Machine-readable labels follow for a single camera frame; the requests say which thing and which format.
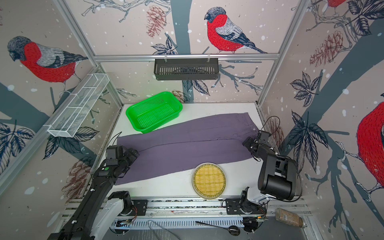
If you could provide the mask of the purple trousers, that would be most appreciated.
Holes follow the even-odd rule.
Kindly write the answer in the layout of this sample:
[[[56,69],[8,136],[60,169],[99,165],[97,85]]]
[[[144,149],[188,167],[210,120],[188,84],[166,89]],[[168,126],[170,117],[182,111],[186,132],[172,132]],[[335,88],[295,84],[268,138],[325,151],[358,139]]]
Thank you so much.
[[[139,157],[118,179],[123,185],[191,170],[202,163],[227,164],[250,159],[243,146],[259,129],[248,113],[221,114],[171,125],[147,134],[119,137],[117,144],[133,148]]]

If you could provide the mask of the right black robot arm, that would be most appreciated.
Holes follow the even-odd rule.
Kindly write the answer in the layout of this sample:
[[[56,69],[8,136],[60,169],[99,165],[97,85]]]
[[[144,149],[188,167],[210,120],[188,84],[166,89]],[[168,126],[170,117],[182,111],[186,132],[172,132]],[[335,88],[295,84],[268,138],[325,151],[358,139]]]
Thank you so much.
[[[270,133],[260,131],[254,138],[248,137],[243,146],[254,160],[262,162],[258,183],[242,191],[240,207],[245,214],[251,214],[270,200],[294,202],[296,195],[296,162],[280,155],[268,142]]]

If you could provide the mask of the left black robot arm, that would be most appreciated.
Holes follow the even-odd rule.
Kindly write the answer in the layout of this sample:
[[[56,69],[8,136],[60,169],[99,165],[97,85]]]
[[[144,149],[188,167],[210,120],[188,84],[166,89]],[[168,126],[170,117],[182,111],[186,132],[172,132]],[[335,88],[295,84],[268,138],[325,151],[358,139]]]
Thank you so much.
[[[106,159],[94,172],[90,189],[77,210],[58,233],[52,233],[49,240],[101,240],[115,218],[121,212],[129,213],[133,207],[129,192],[120,191],[118,196],[100,213],[100,208],[120,177],[124,177],[139,157],[139,152],[124,146],[109,146]]]

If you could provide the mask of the green plastic basket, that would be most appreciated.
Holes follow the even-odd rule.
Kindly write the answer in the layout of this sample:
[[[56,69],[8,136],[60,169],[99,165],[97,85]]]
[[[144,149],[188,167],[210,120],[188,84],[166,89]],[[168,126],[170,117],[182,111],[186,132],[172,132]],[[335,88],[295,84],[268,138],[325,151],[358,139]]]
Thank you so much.
[[[162,92],[128,107],[126,116],[134,130],[146,134],[177,118],[182,110],[172,93]]]

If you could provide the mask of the round yellow woven tray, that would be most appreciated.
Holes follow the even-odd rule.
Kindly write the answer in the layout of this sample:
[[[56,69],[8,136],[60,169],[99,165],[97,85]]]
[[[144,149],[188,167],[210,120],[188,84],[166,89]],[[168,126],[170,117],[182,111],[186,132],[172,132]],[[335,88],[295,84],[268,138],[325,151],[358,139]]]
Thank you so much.
[[[203,163],[193,171],[192,187],[196,194],[203,199],[217,199],[224,193],[226,186],[226,175],[216,164]]]

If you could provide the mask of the brown bottle lying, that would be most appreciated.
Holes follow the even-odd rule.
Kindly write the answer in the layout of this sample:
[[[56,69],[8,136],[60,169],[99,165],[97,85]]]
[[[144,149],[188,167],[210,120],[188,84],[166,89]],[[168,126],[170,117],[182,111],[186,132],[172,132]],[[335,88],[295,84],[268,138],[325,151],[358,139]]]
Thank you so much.
[[[295,213],[289,212],[281,208],[277,208],[275,213],[275,219],[280,223],[302,229],[306,227],[306,224],[303,219]]]

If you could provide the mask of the black spoon tool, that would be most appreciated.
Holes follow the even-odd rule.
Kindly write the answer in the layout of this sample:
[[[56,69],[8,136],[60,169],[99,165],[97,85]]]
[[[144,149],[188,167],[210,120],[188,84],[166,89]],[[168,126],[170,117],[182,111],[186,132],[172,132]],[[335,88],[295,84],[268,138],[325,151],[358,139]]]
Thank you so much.
[[[211,224],[207,224],[207,223],[203,223],[203,222],[199,222],[199,221],[195,221],[195,224],[200,225],[200,226],[207,226],[207,227],[213,227],[213,228],[218,228],[218,229],[226,230],[232,236],[239,236],[241,234],[240,228],[237,227],[237,226],[234,226],[234,225],[231,225],[231,226],[226,228],[226,227],[215,226],[215,225],[211,225]]]

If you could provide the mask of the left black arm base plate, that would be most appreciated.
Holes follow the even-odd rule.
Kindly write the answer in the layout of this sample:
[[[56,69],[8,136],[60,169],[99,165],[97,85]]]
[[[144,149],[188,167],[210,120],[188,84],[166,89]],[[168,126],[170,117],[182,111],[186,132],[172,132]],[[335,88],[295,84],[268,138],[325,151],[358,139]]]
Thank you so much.
[[[145,216],[148,200],[131,200],[124,202],[124,207],[119,216]]]

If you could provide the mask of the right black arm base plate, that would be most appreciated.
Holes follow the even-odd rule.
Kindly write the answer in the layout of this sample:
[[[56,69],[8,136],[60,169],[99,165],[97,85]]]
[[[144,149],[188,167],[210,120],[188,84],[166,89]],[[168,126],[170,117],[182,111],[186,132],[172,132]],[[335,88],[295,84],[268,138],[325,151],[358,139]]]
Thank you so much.
[[[265,208],[261,205],[242,201],[240,198],[224,200],[227,215],[264,215]]]

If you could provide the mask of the aluminium mounting rail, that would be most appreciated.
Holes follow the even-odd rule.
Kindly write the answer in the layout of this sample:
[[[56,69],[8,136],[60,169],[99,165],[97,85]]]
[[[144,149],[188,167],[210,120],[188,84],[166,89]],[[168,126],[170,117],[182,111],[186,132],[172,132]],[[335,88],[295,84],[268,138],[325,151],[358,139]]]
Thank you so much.
[[[277,208],[295,213],[305,219],[311,212],[304,200],[285,203],[271,200],[262,207],[264,215],[227,215],[224,200],[204,200],[201,198],[149,198],[145,216],[117,216],[108,230],[123,234],[129,230],[183,229],[197,228],[195,221],[229,227],[243,227],[243,220],[263,222],[275,217]]]

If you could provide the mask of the black hanging wall basket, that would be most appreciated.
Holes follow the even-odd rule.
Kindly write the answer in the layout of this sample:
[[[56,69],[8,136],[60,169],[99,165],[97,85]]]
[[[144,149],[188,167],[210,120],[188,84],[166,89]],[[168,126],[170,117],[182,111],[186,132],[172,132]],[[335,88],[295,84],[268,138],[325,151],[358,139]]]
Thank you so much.
[[[216,80],[218,59],[156,59],[154,75],[158,81]]]

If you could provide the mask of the horizontal aluminium frame bar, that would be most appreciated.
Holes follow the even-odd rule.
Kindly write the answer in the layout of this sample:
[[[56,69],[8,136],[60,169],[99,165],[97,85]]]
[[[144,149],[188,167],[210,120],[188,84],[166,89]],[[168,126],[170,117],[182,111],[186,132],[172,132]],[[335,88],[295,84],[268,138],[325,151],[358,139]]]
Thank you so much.
[[[191,55],[96,55],[94,60],[98,63],[108,62],[153,62],[156,59],[218,59],[226,60],[268,60],[276,61],[280,58],[279,54],[191,54]]]

